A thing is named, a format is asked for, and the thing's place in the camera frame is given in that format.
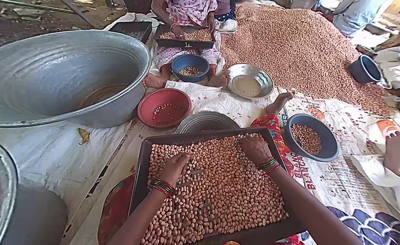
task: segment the blue bowl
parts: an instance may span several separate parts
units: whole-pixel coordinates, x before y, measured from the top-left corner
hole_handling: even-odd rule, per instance
[[[377,64],[367,55],[361,55],[348,69],[353,78],[359,83],[379,82],[382,73]]]
[[[290,132],[290,127],[294,124],[305,125],[317,132],[321,138],[321,152],[318,155],[313,156],[300,147]],[[285,144],[291,151],[318,162],[333,161],[339,155],[339,143],[334,133],[323,122],[307,114],[295,114],[290,117],[285,126]]]
[[[180,74],[180,70],[183,70],[186,67],[196,67],[203,73],[197,76],[186,76]],[[209,62],[197,54],[184,54],[174,59],[171,63],[171,69],[181,81],[198,82],[201,81],[209,72]]]

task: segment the dirt ground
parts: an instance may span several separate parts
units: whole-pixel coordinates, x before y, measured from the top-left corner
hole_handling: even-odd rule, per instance
[[[40,4],[50,7],[68,9],[60,0],[37,0],[28,3]],[[105,0],[93,0],[93,4],[79,3],[71,0],[75,6],[82,9],[83,14],[98,28],[102,29],[112,21],[127,13],[124,6],[109,8]],[[24,6],[0,3],[0,46],[27,37],[47,34],[58,31],[71,31],[75,29],[92,29],[83,19],[76,14],[45,11],[37,20],[25,20],[14,12],[13,8],[29,8]]]

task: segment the pile of peanuts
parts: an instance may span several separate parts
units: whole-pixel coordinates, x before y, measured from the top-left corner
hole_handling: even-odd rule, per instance
[[[179,73],[185,76],[197,76],[202,74],[203,72],[200,71],[197,67],[188,66],[185,69],[180,70]]]
[[[185,32],[184,34],[185,40],[212,42],[212,35],[208,29],[200,29],[192,33]],[[164,32],[159,37],[163,39],[176,39],[172,32]]]
[[[182,245],[289,217],[276,184],[242,151],[239,140],[245,136],[248,134],[187,147],[152,145],[148,184],[177,153],[192,154],[193,160],[175,187],[177,194],[165,199],[141,244]]]
[[[312,128],[305,125],[294,124],[290,127],[292,136],[306,152],[313,156],[321,152],[321,138]]]
[[[265,70],[278,86],[314,98],[337,98],[386,115],[390,109],[375,84],[359,84],[348,71],[360,53],[322,15],[305,9],[239,6],[238,31],[221,35],[225,68],[237,63]]]

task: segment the pink floral dress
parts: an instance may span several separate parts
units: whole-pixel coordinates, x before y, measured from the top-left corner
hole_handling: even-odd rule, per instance
[[[179,25],[203,26],[207,24],[207,15],[218,8],[216,0],[166,0],[170,11],[170,18]],[[221,53],[215,48],[211,49],[182,49],[179,47],[160,47],[153,58],[159,69],[170,65],[178,56],[183,54],[198,54],[206,59],[210,67],[217,66]]]

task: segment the green bangle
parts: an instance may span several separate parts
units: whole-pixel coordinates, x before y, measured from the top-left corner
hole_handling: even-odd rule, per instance
[[[277,160],[275,160],[275,159],[271,159],[270,161],[268,161],[268,162],[262,164],[259,168],[260,168],[261,170],[264,170],[266,167],[268,167],[269,165],[275,163],[276,161],[277,161]]]

